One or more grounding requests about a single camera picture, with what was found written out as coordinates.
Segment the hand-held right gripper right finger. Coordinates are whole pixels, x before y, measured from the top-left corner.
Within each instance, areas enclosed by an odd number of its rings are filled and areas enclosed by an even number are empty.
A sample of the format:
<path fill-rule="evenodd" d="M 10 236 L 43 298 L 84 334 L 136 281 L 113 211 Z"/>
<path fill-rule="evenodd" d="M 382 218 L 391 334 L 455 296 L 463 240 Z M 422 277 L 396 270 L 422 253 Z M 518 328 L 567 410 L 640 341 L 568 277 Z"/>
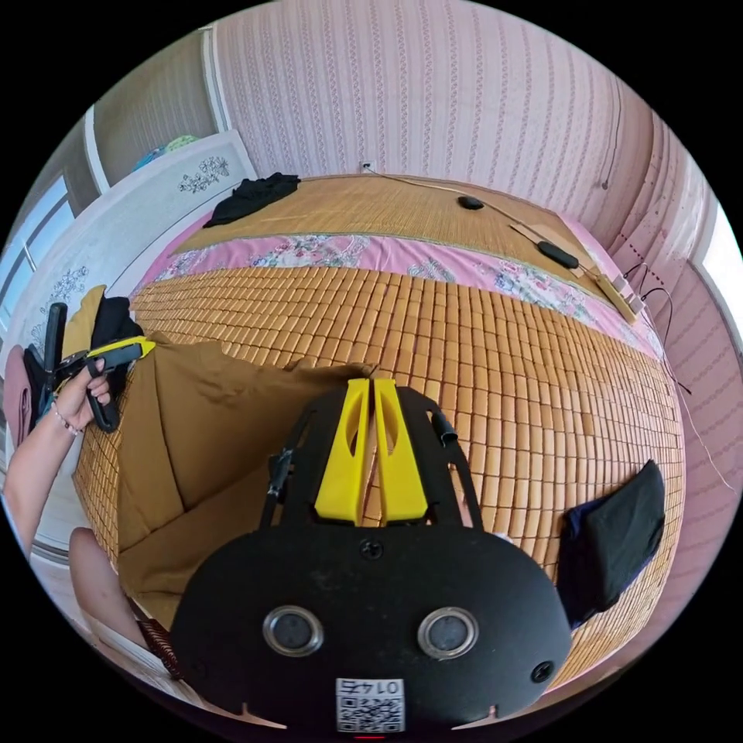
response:
<path fill-rule="evenodd" d="M 428 504 L 398 389 L 390 378 L 373 387 L 382 523 L 418 522 Z"/>

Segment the person's left hand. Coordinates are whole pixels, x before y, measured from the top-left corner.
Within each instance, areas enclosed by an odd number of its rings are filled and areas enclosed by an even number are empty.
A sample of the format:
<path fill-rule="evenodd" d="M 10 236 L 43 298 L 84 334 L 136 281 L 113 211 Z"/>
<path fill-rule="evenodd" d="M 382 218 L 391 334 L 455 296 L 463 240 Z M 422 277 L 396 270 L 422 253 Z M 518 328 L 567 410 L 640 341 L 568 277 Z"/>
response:
<path fill-rule="evenodd" d="M 77 435 L 94 419 L 91 400 L 101 408 L 112 400 L 108 375 L 102 371 L 104 361 L 93 365 L 94 374 L 84 366 L 74 377 L 69 378 L 56 394 L 53 411 L 68 433 Z"/>

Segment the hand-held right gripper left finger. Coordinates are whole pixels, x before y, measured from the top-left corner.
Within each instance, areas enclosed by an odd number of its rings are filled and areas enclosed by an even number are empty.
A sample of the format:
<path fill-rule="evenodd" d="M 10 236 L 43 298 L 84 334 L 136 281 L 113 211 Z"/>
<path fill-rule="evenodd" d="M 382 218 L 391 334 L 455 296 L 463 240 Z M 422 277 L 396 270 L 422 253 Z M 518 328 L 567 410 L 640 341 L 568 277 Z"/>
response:
<path fill-rule="evenodd" d="M 315 500 L 324 520 L 361 520 L 365 497 L 370 381 L 348 382 Z"/>

